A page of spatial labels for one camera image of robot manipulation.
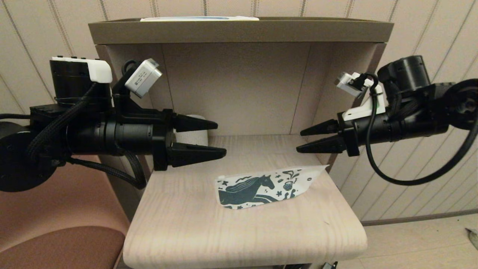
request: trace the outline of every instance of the chair seat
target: chair seat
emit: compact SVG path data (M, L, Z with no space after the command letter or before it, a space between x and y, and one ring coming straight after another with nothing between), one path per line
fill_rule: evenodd
M97 226L50 232L0 252L0 268L111 269L124 235Z

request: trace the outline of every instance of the brown chair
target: brown chair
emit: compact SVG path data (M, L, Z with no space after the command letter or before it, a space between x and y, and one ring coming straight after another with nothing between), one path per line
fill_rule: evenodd
M71 164L34 189L0 191L0 218L2 269L115 268L129 227L106 174Z

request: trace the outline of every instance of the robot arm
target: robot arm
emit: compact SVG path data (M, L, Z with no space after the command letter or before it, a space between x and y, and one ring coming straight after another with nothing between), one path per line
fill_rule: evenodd
M130 60L112 87L109 65L101 60L53 57L50 61L56 104L30 108L30 115L0 114L0 119L28 118L29 126L0 122L0 191L25 191L45 182L66 162L102 170L136 188L146 179L136 155L153 156L154 170L184 166L226 155L223 148L177 143L177 132L217 129L217 123L144 109L130 98L144 96L161 76L158 64ZM135 178L103 164L72 155L126 156Z
M382 82L389 106L385 107ZM329 120L301 131L301 135L336 134L298 146L300 153L342 153L358 156L365 145L370 164L385 180L400 185L430 182L453 168L470 149L478 134L478 79L457 84L431 84L421 56L410 56L389 63L378 71L349 75L343 73L337 86L353 96L367 90L365 103L337 114ZM445 133L449 125L470 130L455 156L437 172L416 180L396 180L386 176L375 164L370 144Z

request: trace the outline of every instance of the printed horse illustration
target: printed horse illustration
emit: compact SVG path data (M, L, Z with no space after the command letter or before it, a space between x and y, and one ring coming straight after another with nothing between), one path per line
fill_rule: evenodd
M268 187L271 190L274 189L274 183L270 175L251 178L234 186L229 186L225 191L219 191L219 200L221 204L269 203L277 201L271 196L257 194L257 190L261 186Z

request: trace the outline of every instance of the white bracket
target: white bracket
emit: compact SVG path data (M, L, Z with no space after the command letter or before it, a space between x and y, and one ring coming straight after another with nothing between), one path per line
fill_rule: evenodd
M109 64L102 60L77 59L68 57L52 57L53 61L62 62L79 62L87 63L90 80L98 83L111 83L113 81L113 74Z
M143 98L162 75L158 66L153 59L144 60L124 85L136 96Z
M358 95L363 94L363 92L369 90L370 87L373 85L373 81L370 79L365 80L364 88L362 90L358 90L352 87L351 85L349 85L349 82L351 80L356 79L359 76L360 76L359 73L353 73L352 75L347 73L342 73L341 77L338 78L337 87L357 97ZM385 113L385 100L383 99L382 87L380 85L377 85L375 87L375 92L379 94L377 96L379 101L377 105L377 114ZM370 115L372 115L372 99L369 96L367 100L365 100L363 105L359 107L354 107L345 111L342 114L342 118L344 119L344 121L350 121L350 120L355 120L355 119L359 119L363 117L368 117Z

